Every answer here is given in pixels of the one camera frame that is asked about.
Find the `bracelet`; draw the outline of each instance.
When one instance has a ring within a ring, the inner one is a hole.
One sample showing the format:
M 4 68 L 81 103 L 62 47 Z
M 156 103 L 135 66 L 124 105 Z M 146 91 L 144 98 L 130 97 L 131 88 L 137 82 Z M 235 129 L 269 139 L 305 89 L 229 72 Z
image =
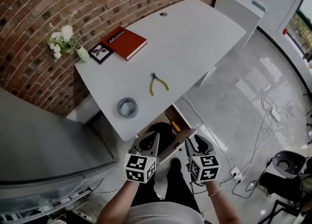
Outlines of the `bracelet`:
M 213 193 L 213 194 L 208 194 L 208 196 L 209 196 L 209 197 L 212 197 L 212 196 L 218 194 L 218 193 L 221 191 L 221 189 L 222 189 L 222 186 L 220 186 L 220 188 L 219 188 L 215 193 Z

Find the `white flower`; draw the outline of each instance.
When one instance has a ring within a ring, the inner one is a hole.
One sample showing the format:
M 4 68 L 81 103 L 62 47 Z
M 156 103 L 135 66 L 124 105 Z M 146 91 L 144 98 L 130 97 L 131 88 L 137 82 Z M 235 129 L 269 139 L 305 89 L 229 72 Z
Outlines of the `white flower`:
M 73 35 L 73 28 L 71 25 L 65 25 L 62 27 L 61 32 L 62 32 L 64 41 L 69 41 L 69 39 Z
M 59 47 L 59 45 L 57 44 L 55 47 L 54 47 L 54 52 L 56 52 L 56 53 L 59 53 L 60 52 L 60 47 Z
M 51 34 L 51 39 L 56 39 L 58 40 L 62 36 L 61 32 L 54 32 Z
M 59 59 L 61 57 L 60 53 L 54 53 L 53 56 L 57 59 Z
M 54 47 L 55 47 L 54 43 L 50 43 L 49 46 L 50 46 L 50 49 L 51 49 L 51 50 L 53 50 Z

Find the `red book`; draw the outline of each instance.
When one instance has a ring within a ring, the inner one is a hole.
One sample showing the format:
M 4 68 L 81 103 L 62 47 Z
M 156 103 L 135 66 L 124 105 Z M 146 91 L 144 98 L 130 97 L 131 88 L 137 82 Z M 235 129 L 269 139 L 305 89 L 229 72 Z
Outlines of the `red book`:
M 145 44 L 146 39 L 125 29 L 118 27 L 110 32 L 102 43 L 114 50 L 116 54 L 129 60 Z

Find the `brick wall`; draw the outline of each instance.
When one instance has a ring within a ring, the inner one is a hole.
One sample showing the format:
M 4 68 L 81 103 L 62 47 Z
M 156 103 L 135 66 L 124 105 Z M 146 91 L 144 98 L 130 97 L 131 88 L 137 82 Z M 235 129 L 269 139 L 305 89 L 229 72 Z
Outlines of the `brick wall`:
M 77 56 L 55 60 L 49 23 L 62 27 L 73 10 L 74 32 L 92 48 L 119 25 L 182 0 L 0 0 L 0 85 L 55 114 L 70 113 L 89 94 L 75 70 Z M 202 0 L 212 4 L 213 0 Z

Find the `black shoe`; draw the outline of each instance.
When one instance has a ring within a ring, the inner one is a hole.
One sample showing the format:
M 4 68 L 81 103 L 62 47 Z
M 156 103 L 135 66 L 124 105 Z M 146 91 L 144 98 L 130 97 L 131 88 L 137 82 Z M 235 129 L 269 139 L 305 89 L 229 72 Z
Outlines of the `black shoe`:
M 170 169 L 178 169 L 181 171 L 181 168 L 182 168 L 182 164 L 178 158 L 175 157 L 174 159 L 171 160 Z

